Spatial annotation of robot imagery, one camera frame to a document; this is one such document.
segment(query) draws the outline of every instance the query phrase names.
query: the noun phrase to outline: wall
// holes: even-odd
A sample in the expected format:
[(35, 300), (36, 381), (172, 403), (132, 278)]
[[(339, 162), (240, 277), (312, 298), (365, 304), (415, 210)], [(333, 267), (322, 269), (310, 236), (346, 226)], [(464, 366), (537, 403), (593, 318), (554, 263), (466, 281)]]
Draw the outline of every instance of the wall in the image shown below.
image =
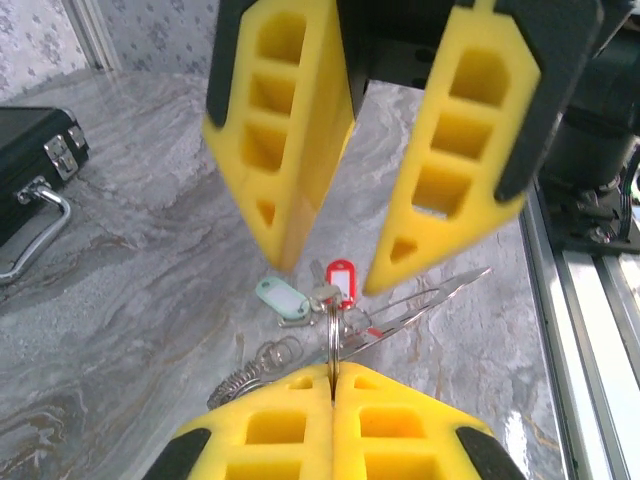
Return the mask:
[(61, 0), (0, 0), (0, 101), (84, 67)]
[(209, 74), (218, 0), (97, 0), (124, 70)]

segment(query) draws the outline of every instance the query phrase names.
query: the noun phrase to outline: metal briefcase handle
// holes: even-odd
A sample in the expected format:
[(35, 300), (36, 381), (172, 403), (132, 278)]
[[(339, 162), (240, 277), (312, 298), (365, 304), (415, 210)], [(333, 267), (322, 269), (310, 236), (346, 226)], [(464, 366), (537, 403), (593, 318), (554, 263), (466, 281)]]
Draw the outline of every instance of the metal briefcase handle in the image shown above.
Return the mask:
[(33, 262), (46, 250), (58, 234), (67, 226), (71, 220), (71, 205), (64, 197), (51, 190), (44, 177), (38, 176), (17, 193), (18, 202), (23, 205), (32, 200), (44, 200), (56, 205), (62, 216), (45, 228), (29, 246), (22, 252), (13, 268), (6, 273), (0, 273), (0, 285), (8, 285), (15, 282), (31, 266)]

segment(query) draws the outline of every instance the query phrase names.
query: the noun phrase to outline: key tag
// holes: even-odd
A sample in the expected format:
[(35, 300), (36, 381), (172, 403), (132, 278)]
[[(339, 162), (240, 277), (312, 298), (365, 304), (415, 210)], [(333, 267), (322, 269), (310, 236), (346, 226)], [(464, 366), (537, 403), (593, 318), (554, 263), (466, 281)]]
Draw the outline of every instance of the key tag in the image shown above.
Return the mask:
[(309, 313), (307, 297), (278, 277), (263, 278), (256, 294), (285, 320), (299, 320)]
[(327, 266), (327, 282), (340, 288), (342, 303), (339, 308), (348, 310), (356, 301), (356, 267), (349, 260), (339, 259)]

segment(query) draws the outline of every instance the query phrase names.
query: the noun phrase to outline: black briefcase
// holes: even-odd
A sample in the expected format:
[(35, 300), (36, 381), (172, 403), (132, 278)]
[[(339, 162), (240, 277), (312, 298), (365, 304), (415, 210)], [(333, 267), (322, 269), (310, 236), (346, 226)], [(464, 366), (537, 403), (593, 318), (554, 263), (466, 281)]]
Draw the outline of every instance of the black briefcase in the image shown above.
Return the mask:
[(19, 277), (69, 221), (61, 189), (88, 159), (89, 146), (74, 115), (58, 108), (0, 107), (0, 246), (45, 204), (62, 216), (16, 261), (0, 285)]

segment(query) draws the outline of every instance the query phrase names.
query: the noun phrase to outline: marble countertop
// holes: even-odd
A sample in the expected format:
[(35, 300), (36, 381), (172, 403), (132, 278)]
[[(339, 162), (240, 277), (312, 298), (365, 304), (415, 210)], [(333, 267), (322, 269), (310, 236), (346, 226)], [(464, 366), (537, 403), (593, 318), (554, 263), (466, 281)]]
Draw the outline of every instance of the marble countertop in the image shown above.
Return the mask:
[[(71, 225), (0, 288), (0, 478), (140, 478), (262, 342), (315, 332), (279, 329), (253, 294), (273, 272), (201, 139), (205, 89), (198, 77), (85, 73), (20, 101), (71, 108), (91, 158), (64, 190)], [(288, 277), (300, 289), (314, 258), (349, 258), (364, 280), (420, 99), (372, 84)], [(24, 235), (0, 248), (0, 266)], [(563, 478), (517, 222), (360, 305), (485, 265), (490, 276), (356, 361), (483, 419), (527, 478)]]

